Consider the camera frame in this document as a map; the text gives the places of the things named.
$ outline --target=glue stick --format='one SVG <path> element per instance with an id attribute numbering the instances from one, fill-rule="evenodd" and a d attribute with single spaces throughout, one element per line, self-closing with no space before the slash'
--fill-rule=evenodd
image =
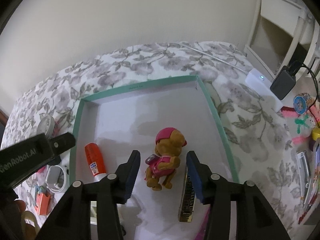
<path id="1" fill-rule="evenodd" d="M 98 145 L 89 143 L 84 147 L 84 151 L 95 181 L 100 181 L 107 175 L 107 171 Z"/>

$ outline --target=power strip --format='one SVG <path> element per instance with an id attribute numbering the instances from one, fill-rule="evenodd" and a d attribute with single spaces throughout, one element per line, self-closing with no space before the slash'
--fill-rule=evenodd
<path id="1" fill-rule="evenodd" d="M 257 69 L 253 68 L 249 71 L 245 83 L 250 89 L 256 91 L 258 95 L 263 97 L 265 102 L 270 105 L 275 112 L 280 111 L 283 107 L 283 103 L 270 90 L 272 83 Z"/>

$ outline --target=white cable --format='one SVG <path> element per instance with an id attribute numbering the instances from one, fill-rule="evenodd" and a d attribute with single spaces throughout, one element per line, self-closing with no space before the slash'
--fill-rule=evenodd
<path id="1" fill-rule="evenodd" d="M 194 48 L 189 47 L 189 46 L 187 46 L 187 45 L 184 45 L 184 44 L 182 44 L 182 43 L 180 43 L 180 45 L 183 46 L 183 47 L 185 47 L 185 48 L 192 49 L 192 50 L 194 50 L 194 51 L 196 51 L 196 52 L 199 52 L 199 53 L 201 53 L 201 54 L 203 54 L 203 55 L 206 55 L 206 56 L 208 56 L 208 57 L 210 57 L 210 58 L 213 58 L 213 59 L 215 59 L 215 60 L 217 60 L 217 61 L 219 61 L 219 62 L 222 62 L 222 63 L 224 63 L 224 64 L 227 64 L 227 65 L 231 66 L 232 68 L 235 68 L 235 69 L 243 72 L 244 74 L 248 75 L 248 71 L 245 71 L 245 70 L 243 70 L 243 69 L 241 69 L 241 68 L 238 68 L 238 67 L 236 67 L 236 66 L 234 66 L 234 65 L 232 65 L 232 64 L 230 64 L 230 63 L 228 63 L 228 62 L 226 62 L 226 61 L 224 61 L 224 60 L 222 60 L 222 59 L 219 59 L 218 57 L 212 56 L 212 55 L 210 55 L 210 54 L 208 54 L 208 53 L 205 53 L 205 52 L 203 52 L 203 51 L 201 51 L 201 50 L 198 50 L 198 49 L 194 49 Z"/>

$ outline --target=screw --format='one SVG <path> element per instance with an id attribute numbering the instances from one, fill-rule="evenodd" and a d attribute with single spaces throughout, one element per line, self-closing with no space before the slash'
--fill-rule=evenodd
<path id="1" fill-rule="evenodd" d="M 81 181 L 76 180 L 74 183 L 72 183 L 73 187 L 79 187 L 81 186 Z"/>
<path id="2" fill-rule="evenodd" d="M 246 183 L 249 187 L 253 187 L 255 185 L 255 183 L 252 180 L 247 180 Z"/>
<path id="3" fill-rule="evenodd" d="M 116 178 L 117 178 L 117 174 L 115 174 L 115 173 L 110 173 L 110 174 L 107 176 L 107 178 L 110 179 L 110 180 L 116 179 Z"/>
<path id="4" fill-rule="evenodd" d="M 213 179 L 213 180 L 218 180 L 218 179 L 220 179 L 220 175 L 214 173 L 214 174 L 211 174 L 210 178 Z"/>

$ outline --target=pink hat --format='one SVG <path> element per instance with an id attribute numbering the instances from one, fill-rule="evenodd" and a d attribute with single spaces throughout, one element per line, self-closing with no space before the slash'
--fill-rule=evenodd
<path id="1" fill-rule="evenodd" d="M 167 128 L 162 129 L 160 132 L 158 132 L 157 137 L 156 137 L 156 144 L 162 139 L 169 139 L 171 133 L 174 130 L 176 130 L 176 128 L 167 127 Z M 184 144 L 182 145 L 182 147 L 185 146 L 185 145 L 187 145 L 187 141 L 186 140 L 184 141 Z"/>

